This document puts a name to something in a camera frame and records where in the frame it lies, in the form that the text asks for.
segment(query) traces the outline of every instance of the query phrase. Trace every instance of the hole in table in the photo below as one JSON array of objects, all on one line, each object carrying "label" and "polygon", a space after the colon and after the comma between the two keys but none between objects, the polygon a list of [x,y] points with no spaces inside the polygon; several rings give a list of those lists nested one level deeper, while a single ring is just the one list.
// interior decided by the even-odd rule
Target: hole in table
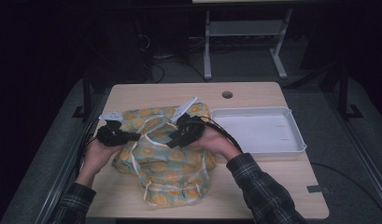
[{"label": "hole in table", "polygon": [[233,97],[233,93],[231,91],[223,91],[222,96],[225,99],[231,99]]}]

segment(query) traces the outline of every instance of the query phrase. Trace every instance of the person's left hand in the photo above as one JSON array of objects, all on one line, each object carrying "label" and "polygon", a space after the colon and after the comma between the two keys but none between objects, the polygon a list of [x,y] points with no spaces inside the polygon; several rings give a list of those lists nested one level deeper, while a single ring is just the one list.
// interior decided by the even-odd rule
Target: person's left hand
[{"label": "person's left hand", "polygon": [[91,187],[94,177],[106,166],[111,156],[124,146],[106,147],[98,139],[91,141],[86,147],[86,156],[76,182]]}]

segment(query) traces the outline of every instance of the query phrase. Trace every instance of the hand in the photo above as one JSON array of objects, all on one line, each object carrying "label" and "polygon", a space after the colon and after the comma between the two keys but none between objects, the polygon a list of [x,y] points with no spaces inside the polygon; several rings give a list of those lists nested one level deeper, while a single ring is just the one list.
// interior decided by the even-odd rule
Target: hand
[{"label": "hand", "polygon": [[111,156],[124,146],[106,147],[97,139],[91,141],[86,148],[86,156],[76,183],[91,188],[94,177],[106,166]]},{"label": "hand", "polygon": [[190,147],[202,147],[212,153],[219,153],[227,161],[241,154],[225,136],[208,126],[205,126],[202,137],[191,143]]}]

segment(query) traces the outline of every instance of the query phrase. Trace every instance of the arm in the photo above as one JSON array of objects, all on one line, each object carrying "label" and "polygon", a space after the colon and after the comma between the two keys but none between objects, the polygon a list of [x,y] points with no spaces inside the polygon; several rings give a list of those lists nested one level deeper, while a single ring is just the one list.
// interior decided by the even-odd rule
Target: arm
[{"label": "arm", "polygon": [[75,183],[68,189],[50,217],[50,223],[84,223],[96,194],[92,190],[94,177],[123,146],[106,147],[97,139],[87,147],[85,160]]},{"label": "arm", "polygon": [[223,135],[205,127],[203,136],[191,146],[219,153],[228,161],[226,166],[243,190],[256,223],[305,223],[287,190],[264,173],[250,154],[242,154]]}]

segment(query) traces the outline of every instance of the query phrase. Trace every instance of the person's right hand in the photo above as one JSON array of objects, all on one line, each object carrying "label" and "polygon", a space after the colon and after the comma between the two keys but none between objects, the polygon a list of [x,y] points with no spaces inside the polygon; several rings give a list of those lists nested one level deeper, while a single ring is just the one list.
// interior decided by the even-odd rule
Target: person's right hand
[{"label": "person's right hand", "polygon": [[212,153],[218,153],[227,161],[241,154],[225,136],[208,126],[205,126],[202,137],[191,143],[190,147],[202,147]]}]

